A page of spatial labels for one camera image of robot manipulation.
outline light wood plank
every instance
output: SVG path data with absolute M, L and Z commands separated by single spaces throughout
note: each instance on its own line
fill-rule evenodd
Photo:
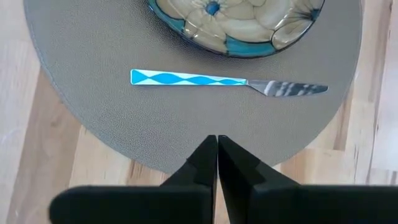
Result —
M 366 1 L 346 152 L 352 157 L 355 184 L 367 184 L 376 133 L 392 1 Z
M 41 73 L 7 223 L 43 223 L 51 199 L 68 187 L 79 122 Z
M 0 223 L 9 211 L 39 70 L 22 0 L 0 1 Z
M 397 171 L 372 168 L 369 175 L 370 185 L 398 185 Z
M 280 172 L 300 184 L 305 184 L 308 182 L 308 176 L 311 176 L 308 166 L 311 166 L 310 152 L 305 149 L 281 163 Z
M 130 163 L 81 127 L 69 186 L 126 185 Z
M 398 2 L 389 31 L 372 168 L 398 171 Z
M 220 180 L 217 181 L 215 224 L 229 224 L 229 217 Z
M 150 169 L 136 161 L 132 161 L 127 177 L 127 184 L 133 186 L 160 185 L 169 176 L 161 171 Z

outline floral pattern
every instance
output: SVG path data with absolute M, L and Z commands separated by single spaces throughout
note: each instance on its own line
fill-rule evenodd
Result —
M 236 57 L 274 54 L 294 44 L 324 0 L 149 0 L 171 28 L 212 51 Z

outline blue flower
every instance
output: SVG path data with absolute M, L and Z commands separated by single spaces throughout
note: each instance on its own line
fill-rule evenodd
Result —
M 324 0 L 156 0 L 169 17 L 183 19 L 183 33 L 194 42 L 226 53 L 227 37 L 269 42 L 277 50 L 300 38 Z

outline blue and white knife handle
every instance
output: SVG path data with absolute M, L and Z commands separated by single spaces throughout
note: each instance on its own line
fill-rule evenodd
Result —
M 214 77 L 177 72 L 159 72 L 150 70 L 131 70 L 132 85 L 246 85 L 243 78 Z

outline ceramic bowl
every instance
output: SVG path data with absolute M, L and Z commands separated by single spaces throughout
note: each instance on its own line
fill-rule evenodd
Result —
M 173 30 L 210 51 L 264 57 L 296 43 L 325 0 L 149 0 Z

